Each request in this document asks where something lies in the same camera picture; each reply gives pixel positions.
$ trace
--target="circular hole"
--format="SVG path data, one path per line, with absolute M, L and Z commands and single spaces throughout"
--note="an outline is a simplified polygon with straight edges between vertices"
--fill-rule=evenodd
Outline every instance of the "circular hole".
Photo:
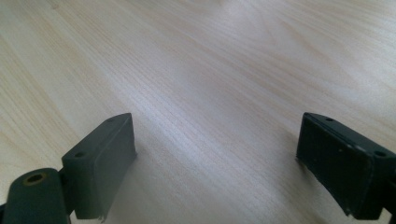
M 32 186 L 32 185 L 38 184 L 41 181 L 43 181 L 43 179 L 45 177 L 46 177 L 46 174 L 44 174 L 44 173 L 30 175 L 23 180 L 23 185 Z
M 384 152 L 380 152 L 380 151 L 376 151 L 374 154 L 378 157 L 386 157 L 387 156 L 387 154 L 385 154 Z
M 39 181 L 39 180 L 42 179 L 42 178 L 43 178 L 43 175 L 42 175 L 42 174 L 32 175 L 32 176 L 30 176 L 29 178 L 27 178 L 27 182 L 33 183 L 33 182 Z
M 75 157 L 77 157 L 77 158 L 80 158 L 80 157 L 83 157 L 83 156 L 85 156 L 85 153 L 83 153 L 83 152 L 78 152 L 75 155 Z

